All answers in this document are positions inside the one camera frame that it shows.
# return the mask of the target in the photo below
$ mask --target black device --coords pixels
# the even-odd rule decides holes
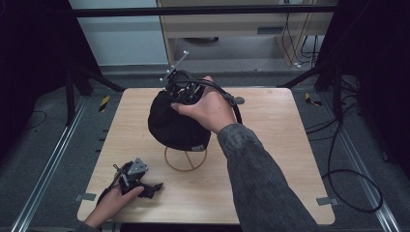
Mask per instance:
[[[183,70],[177,71],[176,68],[173,68],[165,78],[168,79],[168,83],[164,87],[164,90],[170,93],[174,98],[174,102],[182,104],[189,105],[197,103],[201,99],[206,86],[216,89],[232,106],[237,122],[242,124],[242,117],[237,104],[237,99],[241,102],[243,100],[242,98],[235,99],[216,83],[207,79],[193,79],[189,72]]]
[[[151,187],[141,182],[141,178],[144,176],[145,172],[148,171],[148,166],[143,163],[140,158],[135,159],[135,161],[125,163],[121,168],[119,168],[116,164],[113,166],[117,169],[117,174],[115,175],[111,185],[109,185],[109,187],[106,188],[100,195],[97,205],[100,204],[107,193],[109,193],[113,188],[118,187],[114,186],[118,178],[120,178],[119,187],[121,188],[123,195],[136,187],[143,186],[144,190],[139,193],[138,197],[152,199],[155,192],[161,190],[163,186],[163,183],[160,183]]]

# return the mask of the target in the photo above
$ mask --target hand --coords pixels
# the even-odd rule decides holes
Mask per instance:
[[[204,79],[212,81],[211,76],[206,76]],[[173,103],[171,106],[178,113],[193,118],[202,127],[214,133],[236,123],[232,107],[216,89],[209,86],[205,88],[201,99],[196,104]]]
[[[96,209],[84,220],[84,223],[94,228],[100,228],[104,222],[113,218],[124,207],[133,202],[143,190],[144,187],[137,187],[123,195],[119,187],[112,188],[97,205]]]

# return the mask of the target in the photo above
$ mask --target metal bracket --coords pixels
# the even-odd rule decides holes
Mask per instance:
[[[96,196],[97,195],[94,193],[85,192],[84,194],[77,194],[74,198],[74,201],[82,201],[82,200],[94,201],[96,199]]]
[[[127,175],[131,176],[146,171],[148,171],[148,166],[140,158],[136,158]]]
[[[181,57],[181,59],[179,59],[179,61],[177,61],[177,63],[173,66],[171,66],[170,70],[166,71],[166,75],[164,78],[160,78],[160,81],[164,81],[167,80],[171,75],[176,73],[177,67],[185,60],[185,58],[187,58],[187,56],[190,53],[188,51],[184,51],[184,55]]]
[[[340,202],[337,200],[337,198],[321,197],[321,198],[316,198],[316,201],[317,201],[317,204],[319,206],[323,206],[323,205],[331,205],[331,206],[340,205]]]

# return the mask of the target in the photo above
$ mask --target gray sleeve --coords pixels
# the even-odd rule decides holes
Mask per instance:
[[[100,232],[100,230],[81,222],[75,227],[74,232]]]
[[[218,141],[227,158],[235,209],[244,232],[319,231],[252,130],[233,124],[219,132]]]

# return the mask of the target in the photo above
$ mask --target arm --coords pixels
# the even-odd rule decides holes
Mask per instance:
[[[245,126],[223,128],[218,141],[227,158],[236,212],[244,231],[318,231],[271,155]]]
[[[106,196],[103,197],[102,201],[97,205],[94,211],[74,229],[74,232],[100,231],[99,228],[104,222],[117,215],[124,207],[133,202],[139,193],[144,190],[144,187],[137,187],[123,195],[118,187],[118,179],[115,186],[115,188],[112,188]]]
[[[251,130],[236,124],[232,108],[217,91],[207,87],[196,104],[171,106],[218,135],[244,231],[318,230],[279,166]]]

